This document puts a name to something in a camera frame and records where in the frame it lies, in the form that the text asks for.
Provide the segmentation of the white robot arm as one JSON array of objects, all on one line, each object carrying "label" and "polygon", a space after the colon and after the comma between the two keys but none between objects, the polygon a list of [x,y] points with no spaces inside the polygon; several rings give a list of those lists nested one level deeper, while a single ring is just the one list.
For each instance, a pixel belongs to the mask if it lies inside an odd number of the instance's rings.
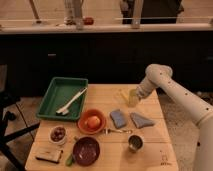
[{"label": "white robot arm", "polygon": [[199,129],[193,171],[213,171],[213,106],[172,79],[170,66],[150,64],[145,77],[129,92],[129,102],[136,106],[156,88],[161,88],[180,105]]}]

